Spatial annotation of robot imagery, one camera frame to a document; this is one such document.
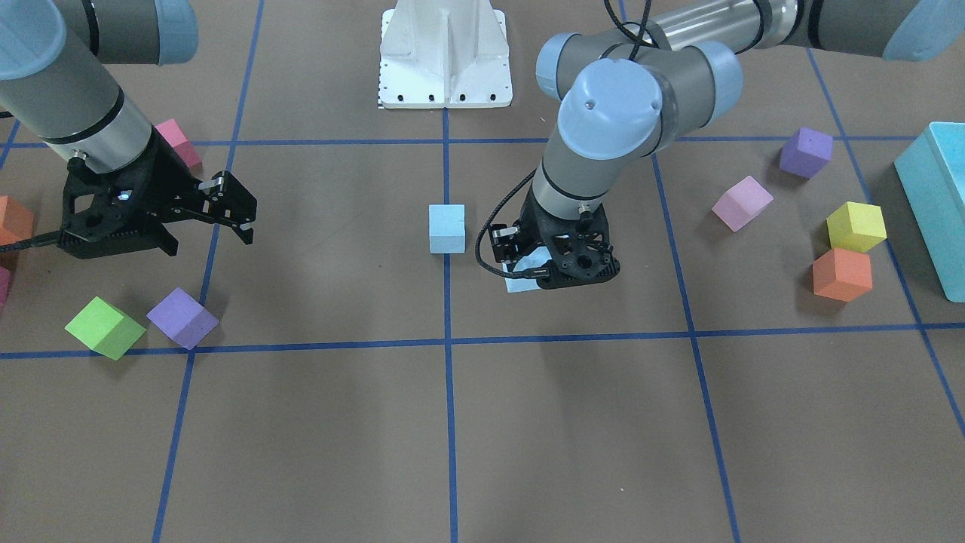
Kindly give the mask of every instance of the light pink cube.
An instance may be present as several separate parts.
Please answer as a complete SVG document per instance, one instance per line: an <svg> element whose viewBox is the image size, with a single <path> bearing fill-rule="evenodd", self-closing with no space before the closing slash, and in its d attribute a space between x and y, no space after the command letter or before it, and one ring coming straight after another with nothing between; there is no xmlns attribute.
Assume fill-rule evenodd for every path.
<svg viewBox="0 0 965 543"><path fill-rule="evenodd" d="M191 140L187 139L187 136L184 135L177 121L171 119L157 125L157 131L160 132L168 142L168 145L174 148L175 153L181 157L181 160L184 161L184 165L187 166L188 169L201 164L201 157L198 156L198 152L195 151L194 146L191 145Z"/></svg>
<svg viewBox="0 0 965 543"><path fill-rule="evenodd" d="M745 224L764 211L767 204L774 200L774 196L760 186L758 180L751 176L745 177L740 183L732 186L714 204L713 212L721 217L728 227L736 232Z"/></svg>
<svg viewBox="0 0 965 543"><path fill-rule="evenodd" d="M10 291L10 270L0 266L0 307L7 303L7 293Z"/></svg>

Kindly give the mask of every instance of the white plastic mount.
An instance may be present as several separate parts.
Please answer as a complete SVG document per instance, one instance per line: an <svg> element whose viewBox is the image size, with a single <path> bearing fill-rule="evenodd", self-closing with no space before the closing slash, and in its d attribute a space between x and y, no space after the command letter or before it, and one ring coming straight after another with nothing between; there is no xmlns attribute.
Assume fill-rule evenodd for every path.
<svg viewBox="0 0 965 543"><path fill-rule="evenodd" d="M489 0L399 0L382 14L380 50L381 107L512 102L506 16Z"/></svg>

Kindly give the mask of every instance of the floor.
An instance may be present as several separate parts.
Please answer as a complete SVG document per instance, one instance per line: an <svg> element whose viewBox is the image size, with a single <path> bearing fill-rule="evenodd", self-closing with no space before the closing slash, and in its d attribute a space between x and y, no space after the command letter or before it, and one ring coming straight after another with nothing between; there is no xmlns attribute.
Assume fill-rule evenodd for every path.
<svg viewBox="0 0 965 543"><path fill-rule="evenodd" d="M961 540L965 304L892 163L965 122L965 40L916 65L741 55L735 109L608 199L620 276L510 295L428 253L427 205L474 233L538 163L536 55L608 28L599 2L495 2L515 97L480 111L375 107L391 0L193 4L191 63L111 71L258 196L255 243L180 223L175 258L0 259L0 541ZM802 126L836 140L807 182L776 166ZM55 228L63 161L12 120L0 142L0 189ZM733 234L709 210L747 175L775 201ZM890 239L844 304L809 266L847 200ZM175 287L221 319L190 353L151 327L115 362L63 330L94 296L146 325Z"/></svg>

